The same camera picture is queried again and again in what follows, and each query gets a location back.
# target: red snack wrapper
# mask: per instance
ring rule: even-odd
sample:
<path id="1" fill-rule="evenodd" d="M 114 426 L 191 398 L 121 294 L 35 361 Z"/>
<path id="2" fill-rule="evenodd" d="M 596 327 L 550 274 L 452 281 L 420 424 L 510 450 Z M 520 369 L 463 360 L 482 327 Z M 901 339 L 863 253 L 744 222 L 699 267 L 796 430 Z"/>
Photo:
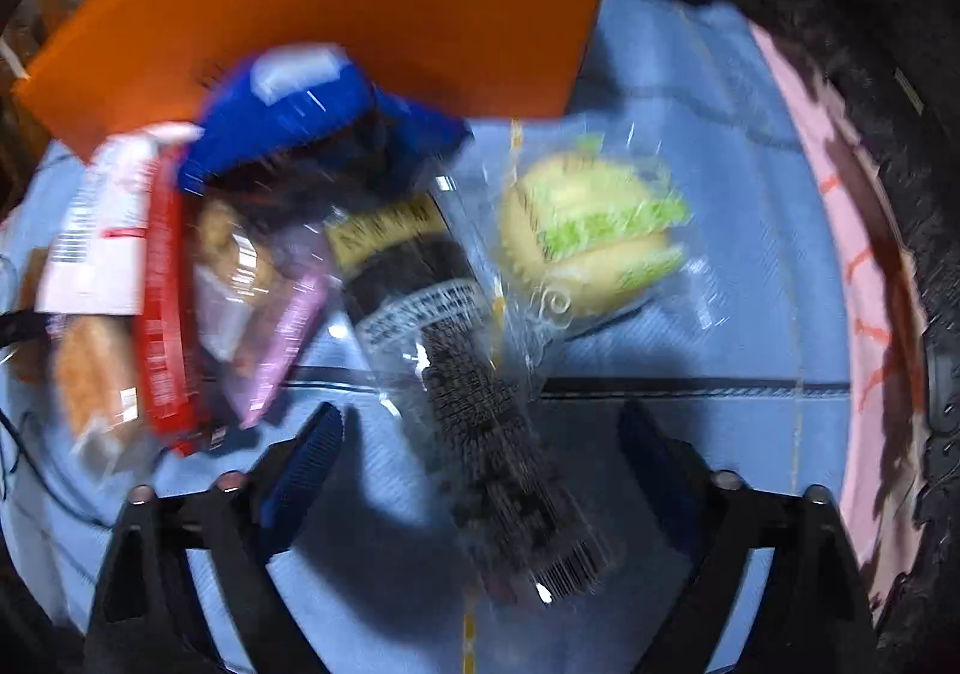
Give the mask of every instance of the red snack wrapper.
<path id="1" fill-rule="evenodd" d="M 150 188 L 143 312 L 133 321 L 147 421 L 181 455 L 201 449 L 212 420 L 200 401 L 193 307 L 192 201 L 176 188 L 182 147 L 160 153 Z"/>

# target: brown pastry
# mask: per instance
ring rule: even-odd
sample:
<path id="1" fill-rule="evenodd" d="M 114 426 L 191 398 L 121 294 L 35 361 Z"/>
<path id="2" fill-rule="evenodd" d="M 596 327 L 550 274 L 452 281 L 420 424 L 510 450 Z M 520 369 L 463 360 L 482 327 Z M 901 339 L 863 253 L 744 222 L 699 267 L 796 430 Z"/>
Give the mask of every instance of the brown pastry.
<path id="1" fill-rule="evenodd" d="M 69 321 L 56 351 L 54 382 L 74 435 L 109 431 L 122 446 L 136 436 L 141 425 L 136 363 L 123 321 L 92 316 Z"/>
<path id="2" fill-rule="evenodd" d="M 270 292 L 277 276 L 270 251 L 248 239 L 230 206 L 223 201 L 207 201 L 197 230 L 200 258 L 220 281 L 251 300 Z"/>

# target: black packaged food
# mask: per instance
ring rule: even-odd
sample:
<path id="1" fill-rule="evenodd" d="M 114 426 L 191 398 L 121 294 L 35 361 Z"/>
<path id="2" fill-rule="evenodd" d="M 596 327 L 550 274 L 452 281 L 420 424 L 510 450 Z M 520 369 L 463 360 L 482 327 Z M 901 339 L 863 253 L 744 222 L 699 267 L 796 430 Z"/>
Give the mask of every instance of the black packaged food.
<path id="1" fill-rule="evenodd" d="M 434 477 L 488 590 L 551 603 L 592 589 L 606 547 L 496 374 L 491 307 L 433 199 L 348 215 L 326 234 L 383 405 Z"/>

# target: packaged bread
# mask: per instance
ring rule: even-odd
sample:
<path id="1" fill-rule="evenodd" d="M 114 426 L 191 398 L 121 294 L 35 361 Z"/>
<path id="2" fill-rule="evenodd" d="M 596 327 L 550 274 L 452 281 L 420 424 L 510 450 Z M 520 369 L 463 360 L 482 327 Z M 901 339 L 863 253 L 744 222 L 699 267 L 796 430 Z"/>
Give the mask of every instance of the packaged bread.
<path id="1" fill-rule="evenodd" d="M 76 316 L 56 347 L 54 382 L 79 444 L 95 440 L 116 461 L 140 435 L 133 340 L 117 317 Z"/>
<path id="2" fill-rule="evenodd" d="M 526 296 L 550 293 L 570 318 L 600 317 L 683 265 L 669 230 L 689 219 L 683 198 L 659 194 L 629 163 L 560 152 L 504 191 L 503 264 Z"/>
<path id="3" fill-rule="evenodd" d="M 200 261 L 245 302 L 255 305 L 270 293 L 277 272 L 270 249 L 251 240 L 240 217 L 224 201 L 205 201 L 200 211 Z"/>

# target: plastic bag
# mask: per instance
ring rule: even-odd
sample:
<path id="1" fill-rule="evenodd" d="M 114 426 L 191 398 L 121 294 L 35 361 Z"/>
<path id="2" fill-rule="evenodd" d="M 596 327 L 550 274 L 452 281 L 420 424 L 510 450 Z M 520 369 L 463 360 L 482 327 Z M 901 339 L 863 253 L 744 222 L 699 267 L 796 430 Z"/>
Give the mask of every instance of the plastic bag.
<path id="1" fill-rule="evenodd" d="M 445 497 L 486 589 L 515 603 L 590 591 L 610 567 L 491 362 L 493 315 L 428 194 L 326 228 L 381 402 Z"/>
<path id="2" fill-rule="evenodd" d="M 133 318 L 143 407 L 155 435 L 181 455 L 206 449 L 219 425 L 200 397 L 191 230 L 197 206 L 176 188 L 184 150 L 160 152 L 149 189 L 142 310 Z"/>
<path id="3" fill-rule="evenodd" d="M 200 343 L 219 362 L 224 396 L 249 428 L 312 334 L 328 299 L 328 264 L 323 235 L 302 217 L 277 212 L 280 222 L 253 230 L 218 194 L 205 201 L 196 228 Z"/>
<path id="4" fill-rule="evenodd" d="M 181 189 L 198 194 L 213 177 L 290 152 L 299 156 L 288 158 L 283 188 L 297 195 L 308 196 L 334 171 L 379 194 L 396 192 L 427 155 L 444 157 L 469 136 L 462 119 L 381 91 L 342 49 L 318 43 L 272 49 L 241 65 L 200 124 L 203 137 L 179 173 Z M 322 162 L 298 151 L 317 141 Z"/>
<path id="5" fill-rule="evenodd" d="M 74 452 L 102 478 L 143 468 L 157 451 L 144 428 L 128 322 L 71 317 L 55 345 L 53 380 Z"/>
<path id="6" fill-rule="evenodd" d="M 565 123 L 526 139 L 512 127 L 505 173 L 488 171 L 495 211 L 474 217 L 500 273 L 505 326 L 536 396 L 551 348 L 640 309 L 680 305 L 693 329 L 717 321 L 707 257 L 664 160 L 615 134 Z M 619 126 L 611 126 L 611 131 Z"/>

